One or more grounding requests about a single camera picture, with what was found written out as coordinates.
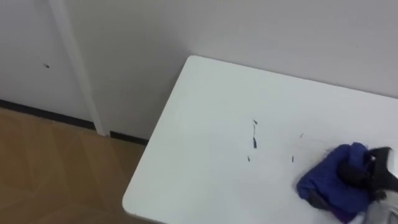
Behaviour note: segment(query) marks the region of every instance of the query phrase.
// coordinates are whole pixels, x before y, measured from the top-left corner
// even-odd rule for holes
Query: black baseboard
[[[16,112],[20,112],[20,113],[30,114],[30,115],[33,115],[36,117],[50,119],[52,121],[58,121],[61,123],[71,124],[71,125],[82,127],[82,128],[95,130],[94,123],[91,121],[86,121],[83,119],[74,118],[71,116],[63,115],[63,114],[49,112],[49,111],[45,111],[42,109],[33,108],[30,106],[20,105],[18,103],[12,103],[12,102],[6,101],[6,100],[0,100],[0,108],[16,111]],[[121,134],[121,133],[117,133],[114,131],[111,131],[110,135],[111,135],[111,138],[114,138],[114,139],[133,142],[133,143],[144,145],[144,146],[146,146],[149,142],[149,140],[146,140],[146,139],[129,136],[127,134]]]
[[[54,113],[54,112],[49,112],[49,111],[33,108],[30,106],[20,105],[17,103],[12,103],[10,101],[6,101],[6,100],[0,100],[0,108],[5,108],[5,109],[13,110],[16,112],[37,116],[40,118],[50,119],[53,121],[58,121],[58,122],[71,124],[71,125],[82,127],[82,128],[95,130],[94,123],[91,121],[86,121],[86,120],[79,119],[79,118],[73,118],[71,116],[66,116],[66,115],[62,115],[62,114],[58,114],[58,113]]]
[[[149,140],[146,140],[146,139],[137,138],[137,137],[130,136],[130,135],[127,135],[127,134],[121,134],[121,133],[117,133],[117,132],[114,132],[114,131],[111,131],[110,135],[111,135],[111,138],[118,139],[118,140],[123,140],[123,141],[128,141],[128,142],[133,142],[133,143],[140,144],[140,145],[143,145],[143,146],[148,145],[148,142],[149,142]]]

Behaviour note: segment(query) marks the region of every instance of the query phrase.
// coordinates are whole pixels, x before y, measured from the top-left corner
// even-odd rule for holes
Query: dark speck
[[[256,138],[253,138],[253,147],[254,147],[255,149],[257,149],[257,141],[256,141]]]

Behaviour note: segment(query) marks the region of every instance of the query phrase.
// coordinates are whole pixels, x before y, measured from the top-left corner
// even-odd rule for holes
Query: black object
[[[387,168],[390,147],[372,149],[369,155],[375,158],[373,167],[371,167],[371,182],[373,188],[392,190],[398,193],[398,179],[392,175]]]
[[[315,190],[310,190],[309,196],[306,200],[314,208],[330,211],[330,206],[328,205],[328,203]]]
[[[361,170],[349,165],[348,161],[343,161],[337,169],[338,177],[345,184],[367,190],[372,201],[385,199],[384,190],[398,192],[398,179],[387,168],[390,150],[389,147],[369,150],[364,155],[367,170]]]

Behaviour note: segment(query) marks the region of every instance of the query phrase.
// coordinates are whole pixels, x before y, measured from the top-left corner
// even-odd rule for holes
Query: white wall
[[[398,98],[395,0],[66,3],[113,131],[148,138],[191,54]]]
[[[91,121],[47,1],[0,1],[0,99]]]

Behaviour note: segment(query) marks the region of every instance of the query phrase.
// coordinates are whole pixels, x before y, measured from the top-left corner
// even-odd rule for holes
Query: white door
[[[0,1],[0,99],[92,120],[46,0]]]

